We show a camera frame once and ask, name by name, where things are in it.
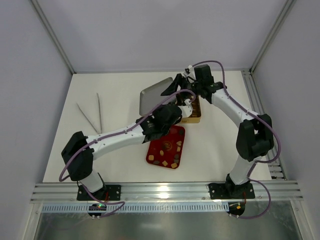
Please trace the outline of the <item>silver tin lid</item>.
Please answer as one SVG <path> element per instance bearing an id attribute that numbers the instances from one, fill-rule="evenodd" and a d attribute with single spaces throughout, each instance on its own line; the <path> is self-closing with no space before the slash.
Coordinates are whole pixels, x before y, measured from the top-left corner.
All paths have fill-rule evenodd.
<path id="1" fill-rule="evenodd" d="M 139 114 L 145 116 L 152 108 L 159 104 L 166 96 L 161 93 L 173 82 L 172 77 L 161 80 L 140 92 L 139 95 Z"/>

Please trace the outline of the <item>metal tongs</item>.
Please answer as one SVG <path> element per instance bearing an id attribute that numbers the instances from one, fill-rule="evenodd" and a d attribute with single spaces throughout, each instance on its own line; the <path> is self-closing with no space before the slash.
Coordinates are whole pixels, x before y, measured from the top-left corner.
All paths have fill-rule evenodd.
<path id="1" fill-rule="evenodd" d="M 79 110 L 81 117 L 89 124 L 96 134 L 103 132 L 102 105 L 98 92 L 94 97 L 76 101 L 75 105 Z"/>

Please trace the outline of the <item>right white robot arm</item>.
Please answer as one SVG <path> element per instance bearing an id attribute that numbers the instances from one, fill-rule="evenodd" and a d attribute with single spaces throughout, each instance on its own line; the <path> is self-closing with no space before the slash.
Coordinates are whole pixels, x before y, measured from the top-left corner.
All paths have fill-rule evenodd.
<path id="1" fill-rule="evenodd" d="M 251 173 L 262 157 L 274 147 L 272 119 L 241 105 L 227 91 L 226 81 L 216 82 L 208 61 L 202 61 L 176 75 L 173 82 L 161 93 L 170 96 L 178 90 L 189 90 L 219 108 L 238 128 L 236 150 L 238 158 L 225 183 L 211 183 L 212 199 L 253 198 Z"/>

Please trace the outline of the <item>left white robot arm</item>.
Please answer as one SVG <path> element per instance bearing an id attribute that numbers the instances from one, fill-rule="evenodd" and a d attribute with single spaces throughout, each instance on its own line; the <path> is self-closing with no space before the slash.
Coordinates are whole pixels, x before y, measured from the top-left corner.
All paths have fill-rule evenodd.
<path id="1" fill-rule="evenodd" d="M 192 114 L 195 98 L 191 90 L 179 90 L 131 125 L 94 136 L 85 136 L 82 131 L 74 133 L 61 152 L 65 166 L 58 180 L 71 179 L 81 183 L 81 192 L 86 192 L 92 199 L 101 199 L 108 189 L 100 174 L 93 169 L 93 162 L 115 150 L 168 135 L 172 126 Z"/>

